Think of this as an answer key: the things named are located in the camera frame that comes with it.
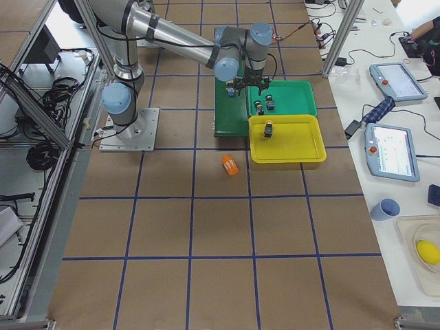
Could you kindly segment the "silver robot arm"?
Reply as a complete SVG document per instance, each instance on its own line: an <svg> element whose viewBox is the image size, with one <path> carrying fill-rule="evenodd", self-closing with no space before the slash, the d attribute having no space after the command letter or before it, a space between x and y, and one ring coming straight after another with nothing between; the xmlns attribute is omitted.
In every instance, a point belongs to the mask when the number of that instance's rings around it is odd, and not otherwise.
<svg viewBox="0 0 440 330"><path fill-rule="evenodd" d="M108 27L108 35L126 46L126 54L115 54L115 73L135 78L138 39L143 39L175 54L192 59L212 69L217 80L231 83L239 93L249 86L268 89L270 78L264 75L272 27L255 23L250 29L223 26L214 31L213 41L163 19L150 1L90 1L96 29Z"/></svg>

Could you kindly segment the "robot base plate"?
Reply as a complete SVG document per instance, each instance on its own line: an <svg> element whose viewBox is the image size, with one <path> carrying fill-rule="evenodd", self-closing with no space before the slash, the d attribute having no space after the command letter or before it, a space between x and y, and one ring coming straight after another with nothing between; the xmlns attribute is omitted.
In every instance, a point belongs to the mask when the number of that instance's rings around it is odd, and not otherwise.
<svg viewBox="0 0 440 330"><path fill-rule="evenodd" d="M111 116L107 116L105 129L98 134L102 152L152 152L155 149L155 138L157 133L157 125L160 116L160 109L142 108L137 109L137 120L127 128L117 126L113 127Z"/></svg>

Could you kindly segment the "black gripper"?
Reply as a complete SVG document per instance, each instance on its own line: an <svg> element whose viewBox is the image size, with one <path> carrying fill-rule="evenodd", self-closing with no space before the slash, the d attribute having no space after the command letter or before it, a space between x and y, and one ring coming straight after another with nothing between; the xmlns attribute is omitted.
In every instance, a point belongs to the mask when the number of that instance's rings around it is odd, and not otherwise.
<svg viewBox="0 0 440 330"><path fill-rule="evenodd" d="M254 86L258 87L258 94L261 95L263 91L269 88L271 79L269 76L265 76L264 69L251 69L250 67L245 67L243 75L237 76L234 79L234 90L237 96L241 95L241 90Z"/></svg>

